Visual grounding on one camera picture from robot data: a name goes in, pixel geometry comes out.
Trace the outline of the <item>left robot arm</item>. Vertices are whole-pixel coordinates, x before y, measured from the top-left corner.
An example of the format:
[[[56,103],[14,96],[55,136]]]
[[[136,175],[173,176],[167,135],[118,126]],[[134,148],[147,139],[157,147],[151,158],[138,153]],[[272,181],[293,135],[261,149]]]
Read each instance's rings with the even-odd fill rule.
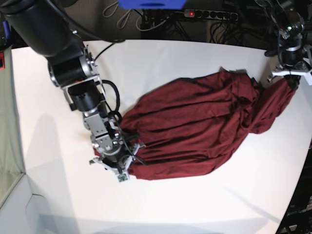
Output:
[[[284,78],[292,90],[298,88],[301,78],[311,85],[312,46],[306,36],[312,31],[312,23],[295,10],[292,0],[257,0],[255,3],[264,9],[277,35],[276,48],[265,52],[266,57],[278,59],[268,81]]]

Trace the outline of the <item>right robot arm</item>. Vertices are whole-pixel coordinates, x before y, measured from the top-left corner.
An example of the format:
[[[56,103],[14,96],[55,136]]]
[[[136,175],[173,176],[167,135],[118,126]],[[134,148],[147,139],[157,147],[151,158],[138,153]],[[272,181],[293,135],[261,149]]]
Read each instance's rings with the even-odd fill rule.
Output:
[[[97,154],[90,163],[112,171],[119,182],[127,181],[132,162],[142,163],[138,135],[127,135],[120,124],[120,99],[112,109],[104,85],[116,85],[100,77],[95,60],[82,39],[71,30],[75,22],[55,0],[3,0],[0,11],[36,53],[47,59],[52,83],[63,91],[72,111],[82,113]]]

